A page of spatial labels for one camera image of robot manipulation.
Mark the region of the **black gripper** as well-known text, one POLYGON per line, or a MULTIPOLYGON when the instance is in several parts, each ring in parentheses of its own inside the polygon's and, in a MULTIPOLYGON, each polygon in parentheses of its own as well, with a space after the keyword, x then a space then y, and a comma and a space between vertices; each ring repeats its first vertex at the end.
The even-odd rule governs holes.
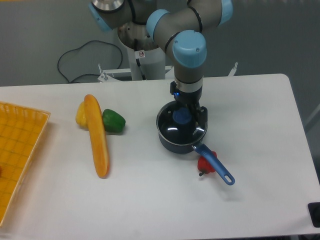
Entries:
POLYGON ((187 107, 192 119, 202 128, 206 128, 208 123, 208 110, 204 106, 200 106, 200 98, 202 96, 201 86, 193 92, 184 92, 178 89, 178 84, 175 81, 170 83, 170 94, 174 97, 174 103, 178 107, 187 107))

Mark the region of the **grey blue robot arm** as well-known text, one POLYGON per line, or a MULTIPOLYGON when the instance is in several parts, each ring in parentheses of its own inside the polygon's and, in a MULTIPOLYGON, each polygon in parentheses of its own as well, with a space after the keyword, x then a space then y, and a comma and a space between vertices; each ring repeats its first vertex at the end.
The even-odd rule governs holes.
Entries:
POLYGON ((202 31, 229 21, 233 3, 230 0, 188 0, 186 4, 185 9, 176 13, 158 9, 155 0, 92 0, 88 7, 104 31, 125 24, 145 28, 155 45, 173 62, 175 80, 170 93, 189 108, 199 124, 204 124, 208 114, 199 100, 207 44, 202 31))

